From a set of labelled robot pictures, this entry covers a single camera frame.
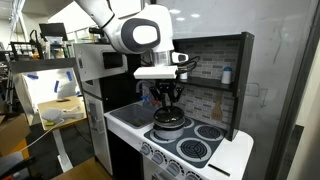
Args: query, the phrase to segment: white countertop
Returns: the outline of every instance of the white countertop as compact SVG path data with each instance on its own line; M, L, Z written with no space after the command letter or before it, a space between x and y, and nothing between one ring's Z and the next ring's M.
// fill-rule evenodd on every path
M242 179L253 147L253 139L245 132L238 131L238 134L232 142L228 141L227 139L223 139L219 147L211 156L207 165L200 169L190 165L189 163L186 163L184 160L144 137L144 134L153 128L153 123L141 129L134 129L117 118L111 116L110 112L105 113L105 117L107 118L108 129L127 142L129 145L134 147L136 150L139 151L142 143L147 142L153 147L156 147L158 150L169 155L169 157L171 156L173 159L178 160L178 162L184 162L184 166L187 166L187 168L191 169L202 177L207 178L208 180ZM227 176L209 167L208 164L212 164L215 167L222 169L223 171L229 173L230 176Z

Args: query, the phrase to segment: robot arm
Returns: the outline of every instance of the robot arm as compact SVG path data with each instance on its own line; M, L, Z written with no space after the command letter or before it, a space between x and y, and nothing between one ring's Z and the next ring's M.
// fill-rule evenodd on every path
M136 79L175 79L178 67L172 63L188 59L187 55L172 53L172 23L166 7L150 5L130 19L119 20L106 0L75 1L106 33L116 51L124 54L153 51L154 67L139 68L134 73Z
M173 50L172 24L168 10L159 5L147 6L128 20L119 20L106 0L75 0L103 29L112 46L125 54Z

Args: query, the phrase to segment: table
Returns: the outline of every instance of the table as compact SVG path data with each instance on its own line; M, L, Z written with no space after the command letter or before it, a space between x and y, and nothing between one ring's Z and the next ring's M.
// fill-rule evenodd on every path
M82 118L75 118L75 119L67 119L64 123L56 126L55 128L53 128L52 133L54 136L54 140L56 142L58 151L59 151L59 155L58 155L58 159L62 168L63 172L66 172L70 169L73 168L70 159L65 151L64 145L63 145L63 141L61 138L61 134L59 129L61 128L65 128L68 126L71 126L79 121L83 121L87 119L87 113L86 113L86 109L84 106L84 102L83 102L83 97L77 97L77 96L70 96L70 97L66 97L67 99L69 99L70 101L66 101L66 102L57 102L57 100L54 101L49 101L49 102L44 102L44 103L40 103L38 104L38 111L39 111L39 116L41 119L41 123L42 123L42 127L44 131L48 131L50 130L53 126L46 126L45 123L47 122L46 120L42 119L41 114L44 113L48 108L57 108L57 109L72 109L76 106L80 106L80 111L82 113L84 113L84 117Z

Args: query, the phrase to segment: floor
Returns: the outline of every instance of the floor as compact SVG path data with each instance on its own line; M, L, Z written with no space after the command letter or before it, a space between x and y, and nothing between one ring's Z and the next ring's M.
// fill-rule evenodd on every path
M74 167L94 157L87 121L79 122L75 126L82 136L73 126L60 130L66 152ZM28 144L44 133L42 125L39 123L30 126L30 130L31 133L26 138ZM58 150L52 133L48 133L31 146L29 154L36 158L35 168L37 172L43 174L44 179L52 179L62 174L57 159Z
M102 166L91 158L70 171L63 173L53 180L112 180L111 176L102 168Z

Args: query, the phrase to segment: toy kitchen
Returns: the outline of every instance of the toy kitchen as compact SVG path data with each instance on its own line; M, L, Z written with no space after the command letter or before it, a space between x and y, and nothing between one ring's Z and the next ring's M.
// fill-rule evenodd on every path
M253 147L239 130L253 42L248 32L176 39L197 66L172 81L134 79L148 65L140 56L75 44L96 159L118 180L242 179ZM231 84L221 83L225 67Z

